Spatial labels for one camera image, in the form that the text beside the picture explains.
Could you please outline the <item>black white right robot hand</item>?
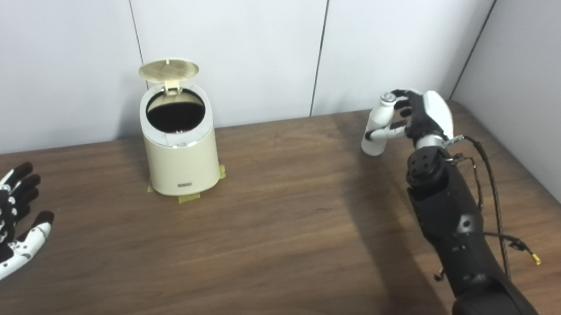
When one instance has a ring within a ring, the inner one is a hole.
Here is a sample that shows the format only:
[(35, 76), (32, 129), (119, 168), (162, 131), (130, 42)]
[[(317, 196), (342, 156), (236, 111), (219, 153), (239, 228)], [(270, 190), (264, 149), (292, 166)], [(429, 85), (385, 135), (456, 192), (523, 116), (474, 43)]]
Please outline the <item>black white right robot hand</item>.
[(430, 136), (445, 143), (454, 138), (450, 107), (437, 91), (419, 93), (395, 89), (380, 96), (372, 110), (363, 140), (371, 144), (381, 140), (407, 137), (415, 145)]

